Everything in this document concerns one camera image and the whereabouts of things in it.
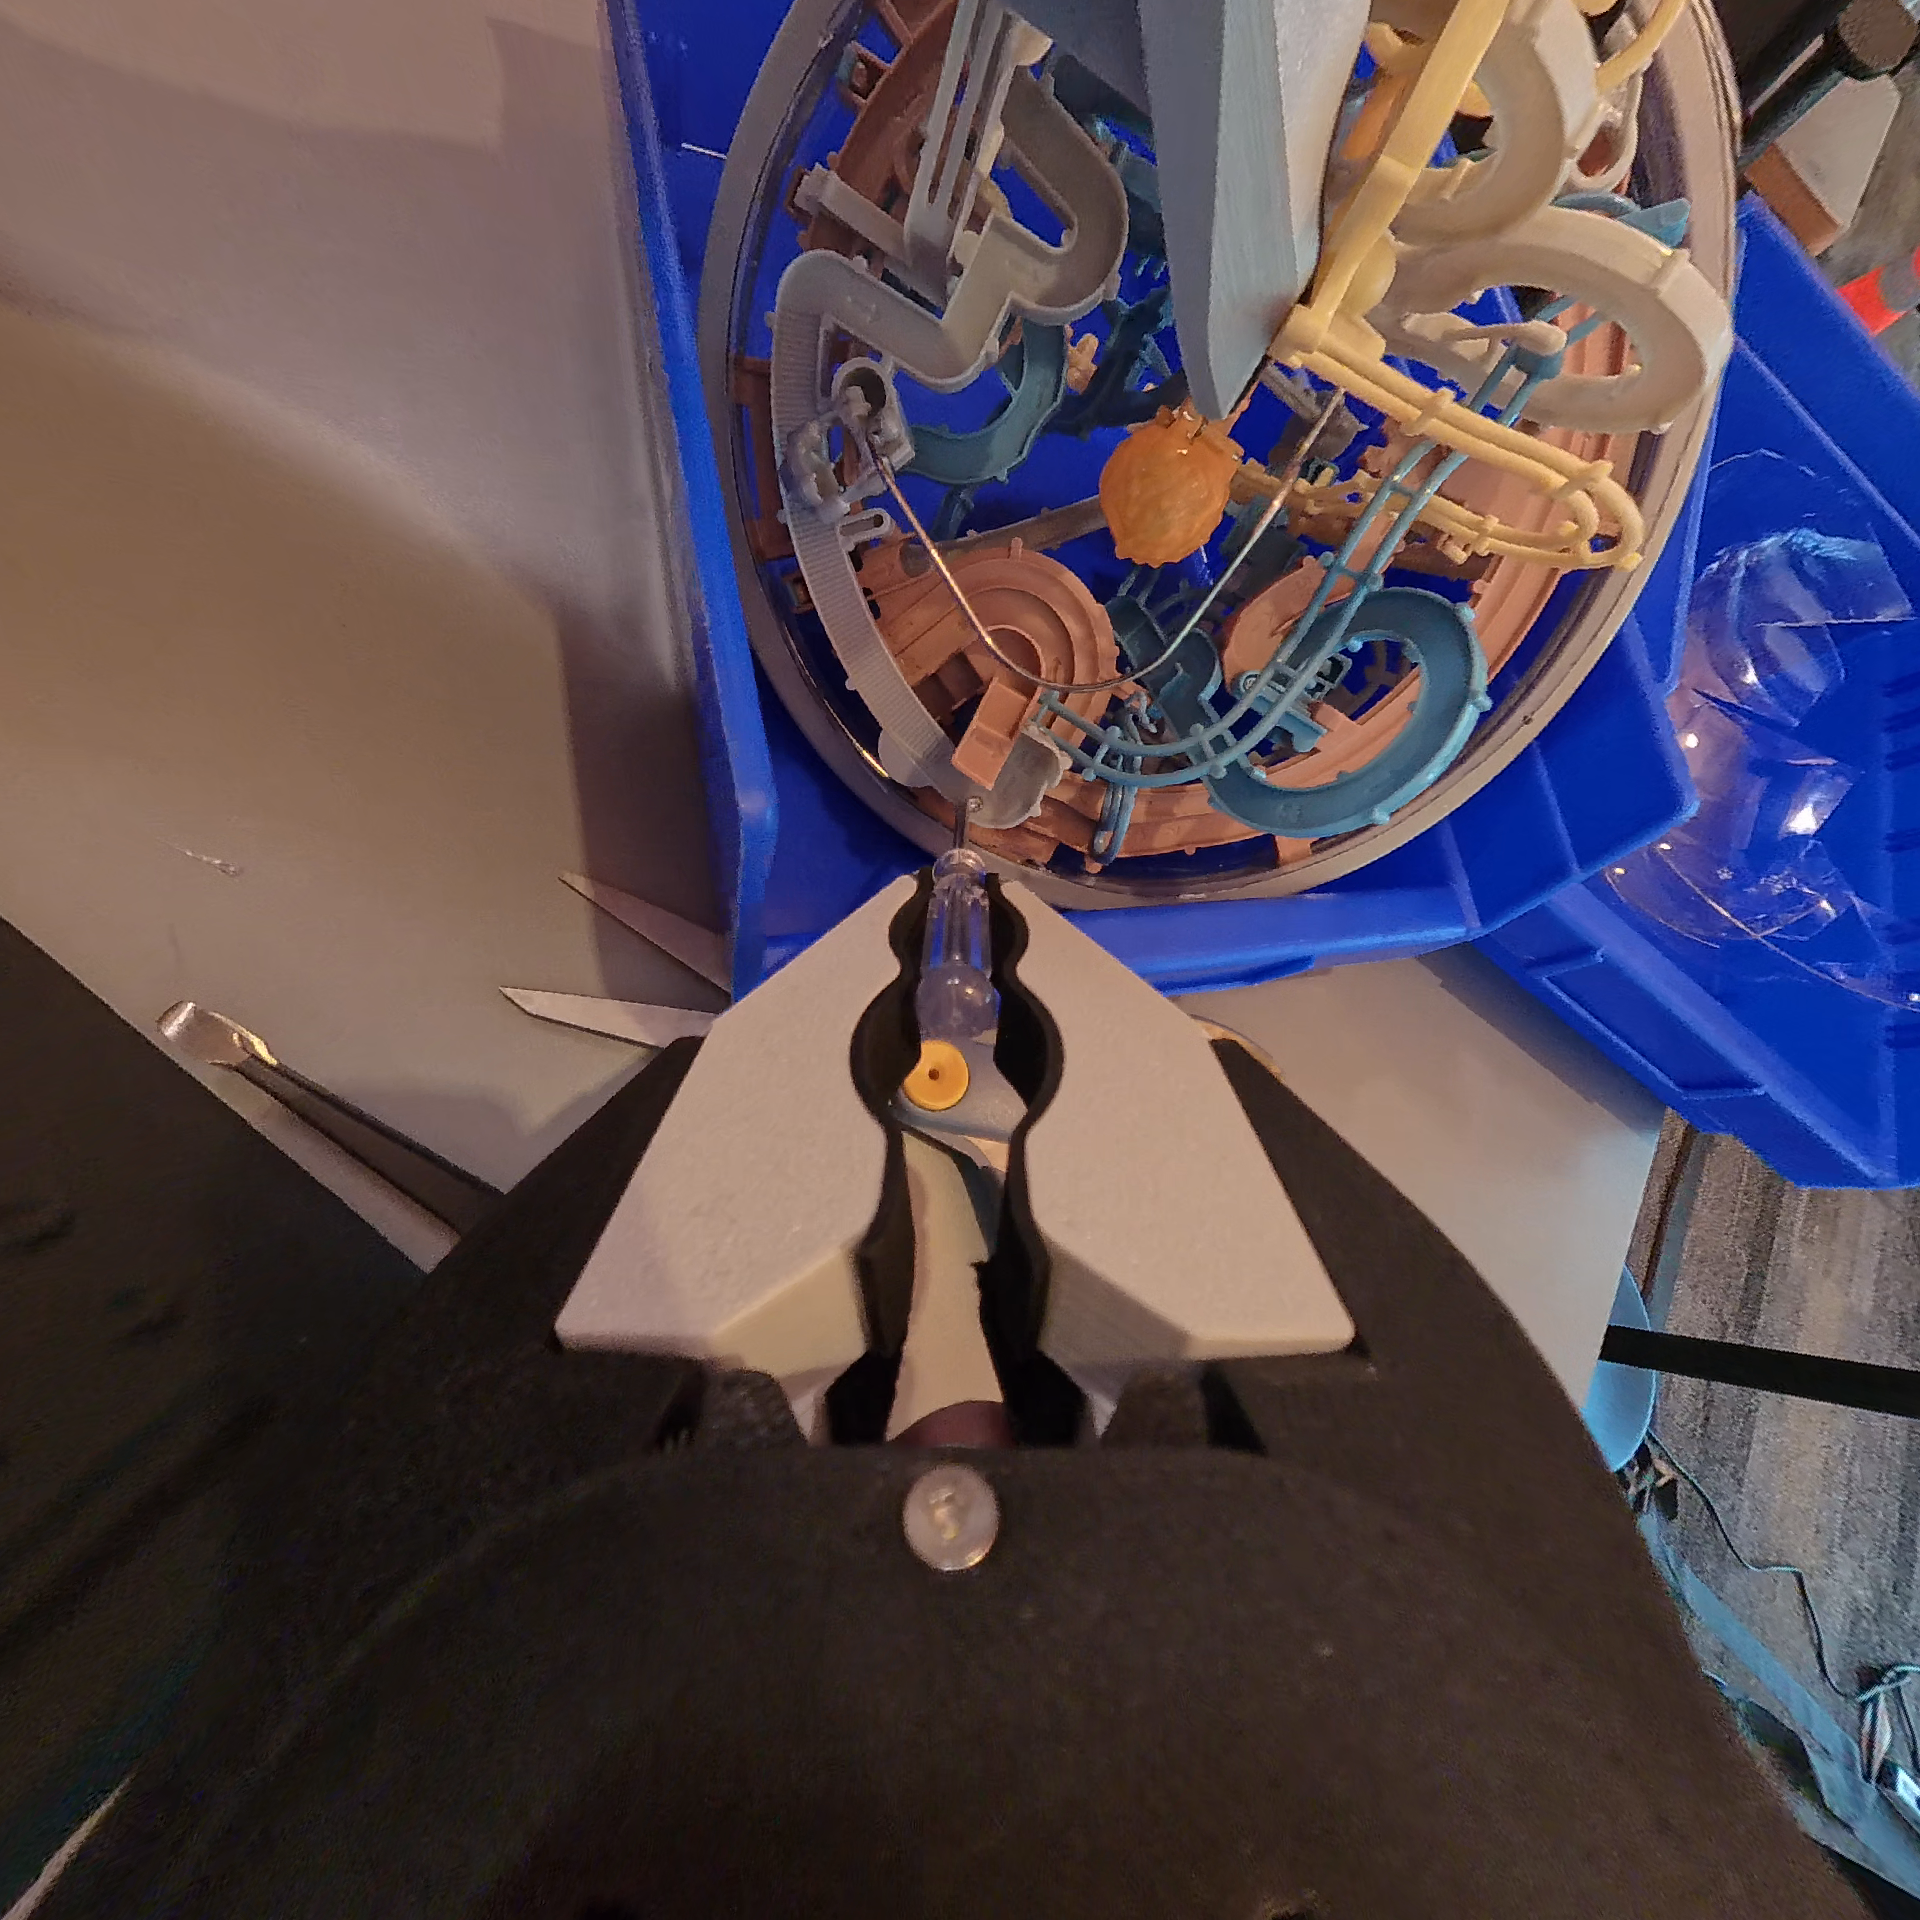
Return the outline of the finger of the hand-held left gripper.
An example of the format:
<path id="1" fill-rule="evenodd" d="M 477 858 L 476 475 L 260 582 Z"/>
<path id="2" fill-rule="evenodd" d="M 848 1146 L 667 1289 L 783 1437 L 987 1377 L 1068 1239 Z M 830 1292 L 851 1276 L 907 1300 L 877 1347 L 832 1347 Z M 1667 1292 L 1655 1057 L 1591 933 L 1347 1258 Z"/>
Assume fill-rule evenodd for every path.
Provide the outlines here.
<path id="1" fill-rule="evenodd" d="M 1364 3 L 1140 3 L 1170 308 L 1200 417 L 1229 417 L 1310 283 Z"/>

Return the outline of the colourful plastic maze ball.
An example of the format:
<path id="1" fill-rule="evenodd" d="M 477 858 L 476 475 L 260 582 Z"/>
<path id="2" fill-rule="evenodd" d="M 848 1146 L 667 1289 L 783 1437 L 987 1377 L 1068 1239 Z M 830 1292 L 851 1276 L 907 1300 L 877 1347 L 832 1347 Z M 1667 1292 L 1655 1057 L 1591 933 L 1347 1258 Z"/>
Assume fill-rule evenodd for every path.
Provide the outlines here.
<path id="1" fill-rule="evenodd" d="M 751 645 L 936 847 L 1301 883 L 1439 803 L 1734 342 L 1712 5 L 1364 3 L 1310 283 L 1200 417 L 1139 5 L 846 5 L 768 53 L 703 268 Z"/>

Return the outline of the black perforated mat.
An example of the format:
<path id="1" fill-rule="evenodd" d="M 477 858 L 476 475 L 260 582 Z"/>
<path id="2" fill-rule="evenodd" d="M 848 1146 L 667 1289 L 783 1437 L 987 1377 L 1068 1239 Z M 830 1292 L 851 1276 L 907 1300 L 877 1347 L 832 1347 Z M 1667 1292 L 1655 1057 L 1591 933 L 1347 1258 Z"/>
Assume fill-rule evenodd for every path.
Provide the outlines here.
<path id="1" fill-rule="evenodd" d="M 287 1431 L 419 1271 L 13 929 L 3 1027 L 4 1829 L 64 1831 L 219 1639 Z"/>

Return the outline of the black tweezers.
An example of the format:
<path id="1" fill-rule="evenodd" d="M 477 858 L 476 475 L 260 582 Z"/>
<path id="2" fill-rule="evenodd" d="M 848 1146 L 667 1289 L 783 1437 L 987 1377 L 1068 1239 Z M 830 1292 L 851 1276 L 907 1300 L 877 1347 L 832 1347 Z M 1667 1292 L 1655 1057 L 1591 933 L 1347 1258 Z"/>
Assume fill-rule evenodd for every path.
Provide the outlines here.
<path id="1" fill-rule="evenodd" d="M 181 999 L 157 1030 L 187 1059 L 234 1071 L 340 1147 L 357 1166 L 454 1234 L 469 1234 L 502 1190 L 286 1065 L 251 1028 Z"/>

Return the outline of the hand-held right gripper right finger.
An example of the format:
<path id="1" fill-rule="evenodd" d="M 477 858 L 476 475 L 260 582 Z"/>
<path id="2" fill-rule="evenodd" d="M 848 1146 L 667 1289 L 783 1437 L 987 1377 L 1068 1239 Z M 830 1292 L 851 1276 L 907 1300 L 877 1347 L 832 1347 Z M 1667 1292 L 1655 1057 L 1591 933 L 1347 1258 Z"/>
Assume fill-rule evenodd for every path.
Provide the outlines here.
<path id="1" fill-rule="evenodd" d="M 1021 1105 L 980 1322 L 1023 1445 L 1143 1370 L 1355 1340 L 1204 1027 L 1019 883 L 990 883 L 995 1065 Z"/>

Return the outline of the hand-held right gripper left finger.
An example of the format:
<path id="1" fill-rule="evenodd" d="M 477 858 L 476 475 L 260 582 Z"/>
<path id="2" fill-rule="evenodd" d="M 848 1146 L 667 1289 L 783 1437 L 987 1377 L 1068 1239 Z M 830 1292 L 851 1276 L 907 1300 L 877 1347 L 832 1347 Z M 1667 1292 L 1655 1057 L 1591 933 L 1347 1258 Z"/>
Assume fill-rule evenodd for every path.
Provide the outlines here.
<path id="1" fill-rule="evenodd" d="M 890 883 L 718 1018 L 559 1309 L 565 1348 L 766 1374 L 828 1437 L 826 1389 L 868 1348 L 855 1259 L 884 1157 L 852 1039 L 916 892 Z"/>

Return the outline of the blue plastic bin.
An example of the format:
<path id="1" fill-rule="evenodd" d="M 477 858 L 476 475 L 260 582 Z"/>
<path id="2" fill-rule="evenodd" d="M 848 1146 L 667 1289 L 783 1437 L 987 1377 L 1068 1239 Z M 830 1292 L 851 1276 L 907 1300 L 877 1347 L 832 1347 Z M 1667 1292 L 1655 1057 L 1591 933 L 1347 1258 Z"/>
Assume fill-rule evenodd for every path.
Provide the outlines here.
<path id="1" fill-rule="evenodd" d="M 1868 340 L 1787 228 L 1757 202 L 1738 213 L 1734 354 L 1702 475 L 1685 647 L 1710 473 L 1772 450 L 1843 481 L 1871 509 L 1917 606 L 1915 390 Z M 1868 878 L 1915 939 L 1917 629 L 1878 641 L 1866 669 Z M 1724 981 L 1627 913 L 1600 868 L 1476 949 L 1575 1033 L 1707 1134 L 1734 1137 L 1806 1186 L 1915 1185 L 1915 1015 L 1806 978 Z"/>
<path id="2" fill-rule="evenodd" d="M 715 452 L 695 317 L 702 281 L 732 287 L 732 268 L 703 268 L 707 221 L 722 162 L 692 162 L 662 139 L 652 55 L 666 55 L 667 122 L 684 102 L 718 131 L 742 110 L 768 53 L 800 73 L 848 34 L 846 5 L 603 5 L 612 85 L 630 149 L 635 257 L 655 295 L 662 371 L 655 452 L 662 461 L 662 562 L 687 607 L 695 730 L 708 805 L 711 861 L 722 908 L 722 985 L 756 985 L 826 934 L 882 885 L 920 865 L 900 819 L 870 810 L 840 762 L 770 691 L 751 649 L 756 607 L 741 602 L 730 463 Z M 1252 987 L 1310 969 L 1436 954 L 1493 938 L 1600 868 L 1677 826 L 1694 781 L 1667 732 L 1671 667 L 1694 567 L 1704 481 L 1688 463 L 1712 443 L 1714 399 L 1677 427 L 1655 459 L 1659 557 L 1627 604 L 1600 590 L 1600 610 L 1575 610 L 1575 590 L 1550 604 L 1566 631 L 1532 667 L 1512 703 L 1543 693 L 1550 713 L 1490 722 L 1462 774 L 1413 828 L 1333 866 L 1310 859 L 1301 883 L 1256 870 L 1195 879 L 1150 878 L 1143 892 L 1019 874 L 1095 945 L 1168 995 Z"/>

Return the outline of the pale blue round foot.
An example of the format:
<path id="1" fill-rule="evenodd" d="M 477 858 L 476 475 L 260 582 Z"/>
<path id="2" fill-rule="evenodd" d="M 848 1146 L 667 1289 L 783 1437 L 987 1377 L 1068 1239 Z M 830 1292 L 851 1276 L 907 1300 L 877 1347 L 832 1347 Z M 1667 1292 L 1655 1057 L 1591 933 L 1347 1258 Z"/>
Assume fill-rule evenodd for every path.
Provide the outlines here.
<path id="1" fill-rule="evenodd" d="M 1620 1271 L 1606 1331 L 1619 1329 L 1647 1333 L 1647 1309 L 1642 1284 L 1630 1269 Z M 1595 1442 L 1606 1471 L 1623 1471 L 1642 1451 L 1652 1407 L 1658 1402 L 1658 1377 L 1644 1366 L 1600 1357 L 1582 1406 L 1582 1421 Z"/>

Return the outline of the clear plastic dome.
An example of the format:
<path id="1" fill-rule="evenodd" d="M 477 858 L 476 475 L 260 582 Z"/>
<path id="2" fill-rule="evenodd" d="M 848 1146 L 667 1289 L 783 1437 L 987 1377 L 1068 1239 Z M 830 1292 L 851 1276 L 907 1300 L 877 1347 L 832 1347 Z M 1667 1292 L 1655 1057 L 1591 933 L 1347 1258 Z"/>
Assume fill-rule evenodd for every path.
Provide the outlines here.
<path id="1" fill-rule="evenodd" d="M 1780 452 L 1710 473 L 1667 715 L 1694 812 L 1604 870 L 1710 978 L 1806 978 L 1915 1015 L 1915 939 L 1868 878 L 1866 669 L 1912 641 L 1912 593 L 1866 498 Z"/>

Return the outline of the clear handled screwdriver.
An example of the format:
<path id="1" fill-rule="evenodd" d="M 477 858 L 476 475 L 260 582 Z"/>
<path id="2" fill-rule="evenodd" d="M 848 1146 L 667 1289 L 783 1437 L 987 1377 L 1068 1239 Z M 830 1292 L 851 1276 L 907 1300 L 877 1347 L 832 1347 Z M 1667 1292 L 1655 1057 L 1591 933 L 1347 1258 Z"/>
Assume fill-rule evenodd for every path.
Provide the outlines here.
<path id="1" fill-rule="evenodd" d="M 987 861 L 970 841 L 979 806 L 980 797 L 962 803 L 950 845 L 930 866 L 916 1021 L 923 1043 L 948 1046 L 990 1039 L 1000 1009 L 991 981 Z"/>

